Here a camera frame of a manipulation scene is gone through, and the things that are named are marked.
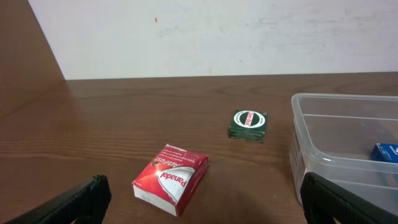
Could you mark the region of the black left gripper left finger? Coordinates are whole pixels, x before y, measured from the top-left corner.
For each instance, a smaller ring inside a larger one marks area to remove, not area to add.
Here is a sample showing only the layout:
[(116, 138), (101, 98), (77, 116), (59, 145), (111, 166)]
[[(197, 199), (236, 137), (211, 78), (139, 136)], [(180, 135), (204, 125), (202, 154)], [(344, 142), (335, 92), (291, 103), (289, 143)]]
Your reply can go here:
[(96, 175), (6, 223), (102, 223), (110, 201), (108, 178)]

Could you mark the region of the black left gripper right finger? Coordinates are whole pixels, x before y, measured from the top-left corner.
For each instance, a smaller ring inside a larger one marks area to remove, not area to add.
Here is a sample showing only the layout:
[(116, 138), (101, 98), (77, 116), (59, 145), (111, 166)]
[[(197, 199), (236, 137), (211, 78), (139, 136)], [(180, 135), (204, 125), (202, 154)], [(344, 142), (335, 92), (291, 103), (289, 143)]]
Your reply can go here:
[(308, 224), (397, 224), (397, 215), (314, 172), (304, 175), (300, 194)]

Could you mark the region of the blue medicine box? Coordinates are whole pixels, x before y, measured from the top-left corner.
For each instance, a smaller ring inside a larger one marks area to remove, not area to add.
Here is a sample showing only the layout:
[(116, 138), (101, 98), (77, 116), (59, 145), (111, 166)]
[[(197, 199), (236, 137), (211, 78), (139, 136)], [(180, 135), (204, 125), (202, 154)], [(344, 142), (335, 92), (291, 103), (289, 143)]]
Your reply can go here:
[(370, 155), (371, 160), (398, 163), (398, 147), (396, 144), (377, 143)]

